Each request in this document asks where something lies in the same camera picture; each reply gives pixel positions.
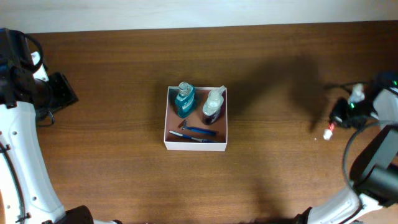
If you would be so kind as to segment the teal toothpaste tube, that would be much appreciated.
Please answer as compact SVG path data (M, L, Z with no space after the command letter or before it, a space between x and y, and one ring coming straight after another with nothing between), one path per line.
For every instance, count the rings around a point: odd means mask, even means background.
M331 139L331 137L333 136L333 131L335 129L336 124L335 123L330 123L328 125L328 128L324 130L323 133L323 138L326 141L329 141Z

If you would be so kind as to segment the blue white toothbrush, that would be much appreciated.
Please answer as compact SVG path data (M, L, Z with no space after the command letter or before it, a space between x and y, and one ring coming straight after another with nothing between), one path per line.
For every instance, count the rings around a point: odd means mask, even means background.
M201 142L201 143L220 143L218 141L212 141L210 139L195 138L195 137L188 136L186 134L178 133L178 132L171 131L171 130L169 131L169 133L174 135L174 136L178 136L178 137L181 137L181 138L185 138L185 139L189 139L189 140L193 140L193 141Z

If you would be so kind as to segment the teal Listerine mouthwash bottle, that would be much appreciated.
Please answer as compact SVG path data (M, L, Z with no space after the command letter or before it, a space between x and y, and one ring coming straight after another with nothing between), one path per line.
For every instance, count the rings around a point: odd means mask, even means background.
M175 104L177 106L177 114L180 118L186 118L196 108L196 88L187 83L181 82L178 85L178 94L175 98Z

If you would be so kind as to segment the purple foam pump bottle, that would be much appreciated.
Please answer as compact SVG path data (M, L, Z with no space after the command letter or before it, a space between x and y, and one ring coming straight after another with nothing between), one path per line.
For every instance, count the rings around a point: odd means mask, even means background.
M223 93L226 90L225 86L211 90L208 98L203 105L203 122L206 125L211 125L217 121L221 114L221 107L224 103Z

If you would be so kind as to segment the blue disposable razor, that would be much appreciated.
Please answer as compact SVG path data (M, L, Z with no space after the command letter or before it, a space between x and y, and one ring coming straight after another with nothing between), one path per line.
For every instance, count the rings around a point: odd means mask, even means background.
M183 120L179 125L178 128L182 129L182 130L189 130L189 131L193 131L196 133L201 133L201 134L206 134L206 135L210 135L210 136L216 136L217 135L217 131L213 131L213 130L209 130L209 129L203 129L203 128L198 128L198 127L193 127L193 126L188 126L187 125L187 120Z

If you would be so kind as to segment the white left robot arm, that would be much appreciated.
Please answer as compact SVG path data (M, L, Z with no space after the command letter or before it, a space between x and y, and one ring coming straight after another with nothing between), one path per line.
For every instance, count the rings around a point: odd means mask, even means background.
M50 181L37 128L78 101L66 76L47 74L40 43L1 29L1 205L4 223L96 223L88 207L65 210Z

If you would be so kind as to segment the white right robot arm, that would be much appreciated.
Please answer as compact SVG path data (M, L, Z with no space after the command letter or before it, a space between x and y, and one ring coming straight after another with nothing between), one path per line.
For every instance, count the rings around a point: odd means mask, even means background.
M348 153L365 130L380 132L351 167ZM306 209L292 223L359 223L367 213L397 203L397 72L381 72L369 82L352 83L349 98L339 98L329 115L323 138L335 128L354 128L344 149L342 171L346 187L326 203Z

